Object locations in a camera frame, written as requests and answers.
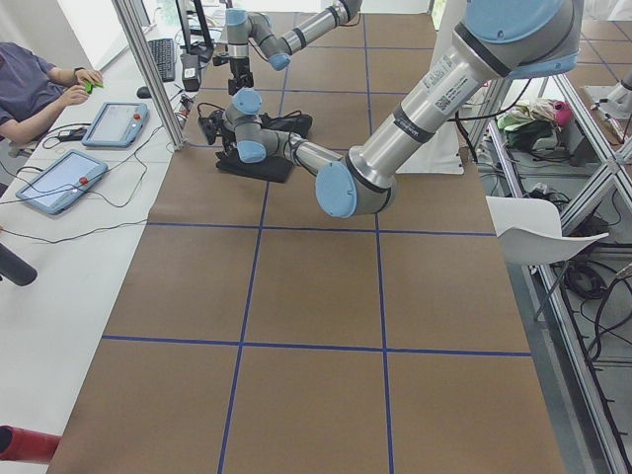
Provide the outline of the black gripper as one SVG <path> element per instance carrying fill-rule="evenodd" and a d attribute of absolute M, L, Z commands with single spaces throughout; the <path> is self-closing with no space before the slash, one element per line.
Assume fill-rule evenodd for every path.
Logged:
<path fill-rule="evenodd" d="M 243 88 L 254 87 L 254 77 L 250 68 L 250 58 L 231 57 L 229 59 L 232 77 L 228 79 L 228 91 L 238 92 Z"/>
<path fill-rule="evenodd" d="M 236 149 L 235 133 L 224 124 L 223 111 L 214 111 L 207 117 L 198 117 L 197 124 L 208 145 L 214 145 L 220 140 L 225 153 Z"/>

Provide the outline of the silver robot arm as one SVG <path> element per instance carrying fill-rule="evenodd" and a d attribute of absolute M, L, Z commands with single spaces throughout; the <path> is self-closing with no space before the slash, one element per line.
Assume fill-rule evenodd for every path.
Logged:
<path fill-rule="evenodd" d="M 264 60 L 275 71 L 285 69 L 291 57 L 329 31 L 347 25 L 360 12 L 361 1 L 334 1 L 281 36 L 275 34 L 272 21 L 259 12 L 230 8 L 226 12 L 226 58 L 232 77 L 228 79 L 228 93 L 234 96 L 244 88 L 253 88 L 250 68 L 250 40 L 253 40 Z"/>
<path fill-rule="evenodd" d="M 317 201 L 338 218 L 378 213 L 396 194 L 396 171 L 486 82 L 557 75 L 577 64 L 581 1 L 469 1 L 451 45 L 375 133 L 344 156 L 295 132 L 264 127 L 254 88 L 231 93 L 221 123 L 239 159 L 283 157 L 315 178 Z"/>

